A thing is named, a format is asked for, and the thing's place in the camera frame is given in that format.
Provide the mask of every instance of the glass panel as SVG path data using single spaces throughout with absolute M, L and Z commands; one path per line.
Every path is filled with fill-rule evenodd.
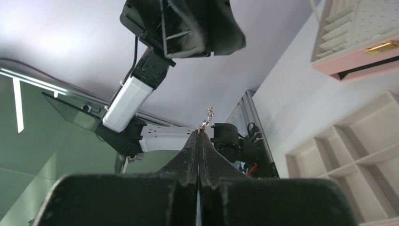
M 20 87 L 24 129 L 18 133 L 13 80 L 0 76 L 0 226 L 28 226 L 51 186 L 65 174 L 114 172 L 116 151 L 87 130 L 100 115 L 87 125 L 90 120 L 84 113 L 62 109 L 65 119 L 87 129 L 82 128 L 61 116 L 41 94 L 45 90 L 24 82 Z M 84 104 L 72 97 L 59 98 L 79 107 Z

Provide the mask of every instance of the white organizer drawer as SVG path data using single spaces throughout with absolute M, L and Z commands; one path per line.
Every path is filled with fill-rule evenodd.
M 399 226 L 398 100 L 386 92 L 288 152 L 290 178 L 331 179 L 362 226 Z

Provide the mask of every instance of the pink drawer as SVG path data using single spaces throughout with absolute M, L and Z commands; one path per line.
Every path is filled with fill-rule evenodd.
M 378 55 L 370 55 L 365 51 L 371 47 L 379 45 L 384 42 L 389 42 L 392 40 L 399 41 L 399 35 L 394 36 L 389 39 L 385 39 L 381 42 L 376 43 L 375 45 L 371 45 L 367 48 L 361 48 L 355 50 L 353 52 L 344 54 L 342 56 L 335 57 L 333 59 L 327 60 L 325 62 L 314 64 L 313 68 L 316 70 L 323 72 L 324 74 L 328 74 L 338 80 L 347 80 L 356 78 L 359 76 L 372 75 L 375 73 L 381 73 L 388 70 L 394 70 L 399 68 L 399 61 L 393 61 L 389 63 L 384 63 L 381 65 L 369 67 L 369 68 L 359 68 L 365 65 L 369 65 L 372 63 L 380 62 L 383 60 L 391 59 L 393 57 L 399 56 L 399 48 L 388 50 L 386 52 L 380 53 Z M 358 68 L 357 71 L 352 72 L 351 69 Z M 347 75 L 342 78 L 342 74 L 338 73 L 348 71 Z

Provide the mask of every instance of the white wall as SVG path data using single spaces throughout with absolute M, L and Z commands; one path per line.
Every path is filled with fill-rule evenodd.
M 312 15 L 253 97 L 281 177 L 288 177 L 284 154 L 293 147 L 385 90 L 399 93 L 398 71 L 339 82 L 314 70 L 317 29 Z

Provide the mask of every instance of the small metal part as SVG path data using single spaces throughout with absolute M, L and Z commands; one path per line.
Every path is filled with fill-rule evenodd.
M 397 40 L 390 40 L 388 42 L 384 42 L 381 44 L 378 44 L 377 46 L 368 48 L 365 53 L 371 55 L 371 56 L 375 56 L 381 53 L 384 53 L 386 51 L 389 50 L 393 50 L 393 49 L 397 49 L 399 48 L 399 41 Z
M 202 125 L 197 126 L 197 130 L 205 129 L 206 126 L 210 126 L 213 116 L 214 116 L 213 108 L 208 107 L 208 119 L 207 120 L 204 119 L 204 121 L 202 121 Z

